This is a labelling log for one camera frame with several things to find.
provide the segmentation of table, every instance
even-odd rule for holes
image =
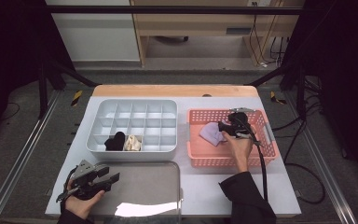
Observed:
[[[95,88],[89,99],[84,118],[71,145],[46,210],[47,215],[58,216],[57,196],[62,192],[69,171],[85,159],[90,163],[98,161],[86,148],[98,105],[106,99],[171,99],[178,104],[178,139],[172,161],[180,168],[181,190],[183,192],[182,217],[228,217],[231,202],[226,198],[218,183],[235,174],[235,168],[193,168],[186,152],[186,111],[193,108],[232,108],[245,106],[263,109],[255,87],[249,86],[206,86],[206,85],[102,85]],[[262,174],[259,167],[250,172],[262,192]],[[296,195],[280,156],[267,166],[268,201],[278,217],[293,217],[301,214]],[[103,200],[113,200],[109,193]],[[112,216],[111,209],[96,205],[91,211],[95,216]]]

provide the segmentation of pink plastic basket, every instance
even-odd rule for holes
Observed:
[[[210,122],[227,120],[232,111],[228,109],[190,109],[187,111],[187,122],[190,127],[190,138],[187,141],[187,153],[193,167],[206,166],[233,166],[234,160],[227,142],[220,142],[215,147],[200,136],[200,130]],[[246,112],[248,122],[256,131],[256,138],[261,142],[261,152],[264,155],[265,164],[279,156],[278,146],[269,126],[267,115],[262,110]],[[254,146],[248,160],[250,166],[260,166],[257,147]]]

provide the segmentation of white table surface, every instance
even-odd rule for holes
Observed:
[[[180,168],[181,189],[183,191],[183,217],[227,217],[231,214],[231,202],[226,198],[218,183],[235,174],[235,168],[193,168],[187,156],[188,124],[186,112],[190,108],[233,108],[247,107],[264,110],[259,97],[104,97],[91,96],[84,118],[78,128],[76,137],[68,151],[65,162],[57,177],[52,196],[48,202],[46,214],[60,215],[60,204],[56,199],[62,193],[62,185],[69,172],[82,160],[92,164],[100,162],[87,149],[87,139],[95,119],[99,104],[107,99],[169,99],[178,105],[177,148],[172,161]],[[252,177],[263,195],[263,183],[260,167],[251,167]],[[278,157],[267,166],[268,202],[277,217],[293,217],[301,214],[296,195],[282,162]],[[106,193],[91,214],[95,216],[112,216],[115,209],[108,204],[115,196]]]

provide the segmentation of gray floor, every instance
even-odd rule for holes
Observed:
[[[241,85],[262,77],[275,69],[271,63],[267,68],[254,67],[241,39],[190,37],[188,42],[164,37],[154,38],[150,42],[145,67],[136,65],[117,66],[114,70],[107,67],[102,70],[79,69],[79,73],[103,84],[228,84]],[[0,211],[0,223],[55,223],[55,218],[44,214],[49,200],[48,190],[53,187],[60,171],[70,143],[81,122],[92,88],[88,88],[70,77],[65,77],[67,87],[60,91],[57,105],[48,120],[46,128],[38,138],[32,154],[24,164],[16,185],[3,201]],[[276,77],[258,87],[260,97],[268,114],[272,128],[283,126],[296,117],[290,104],[281,105],[271,102],[270,92],[275,91],[278,99],[289,103],[295,90],[282,92],[278,88],[280,78]],[[74,94],[83,90],[77,106],[70,106]],[[33,127],[37,123],[39,112],[37,83],[18,88],[10,95],[9,101],[16,103],[7,107],[0,124],[0,188],[21,154]],[[310,98],[308,105],[318,103]],[[320,107],[309,112],[307,130],[324,160],[345,202],[358,223],[358,164],[340,156],[339,143],[332,132]],[[284,155],[299,125],[296,123],[275,132],[279,149]],[[319,174],[318,165],[311,156],[310,138],[304,131],[295,141],[288,161],[302,164]],[[304,198],[317,200],[321,196],[321,187],[309,173],[296,167],[287,167],[295,190],[301,191]],[[302,214],[292,218],[279,218],[280,223],[345,223],[339,218],[339,208],[334,192],[328,193],[319,204],[309,204],[299,200]],[[186,219],[188,223],[222,223],[222,219]]]

